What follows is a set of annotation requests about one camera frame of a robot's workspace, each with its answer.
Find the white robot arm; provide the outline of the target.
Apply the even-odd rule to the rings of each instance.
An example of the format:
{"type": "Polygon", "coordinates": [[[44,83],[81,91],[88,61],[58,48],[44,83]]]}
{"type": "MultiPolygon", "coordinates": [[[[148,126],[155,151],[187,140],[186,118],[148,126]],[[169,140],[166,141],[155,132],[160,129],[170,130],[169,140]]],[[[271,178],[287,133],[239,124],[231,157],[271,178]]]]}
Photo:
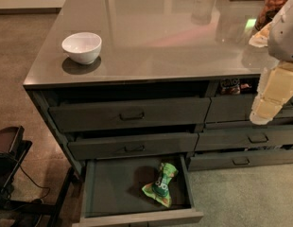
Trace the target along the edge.
{"type": "Polygon", "coordinates": [[[293,0],[288,0],[267,26],[268,54],[279,62],[264,68],[250,113],[250,121],[266,125],[293,97],[293,0]]]}

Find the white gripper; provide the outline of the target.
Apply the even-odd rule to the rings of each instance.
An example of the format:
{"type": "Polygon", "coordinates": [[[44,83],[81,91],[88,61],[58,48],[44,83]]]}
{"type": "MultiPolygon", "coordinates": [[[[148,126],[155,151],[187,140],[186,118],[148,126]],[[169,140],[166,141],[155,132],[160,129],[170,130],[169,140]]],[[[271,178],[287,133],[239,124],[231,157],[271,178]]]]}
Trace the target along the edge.
{"type": "Polygon", "coordinates": [[[250,121],[266,125],[293,97],[293,62],[280,61],[265,68],[259,79],[257,96],[251,106],[250,121]]]}

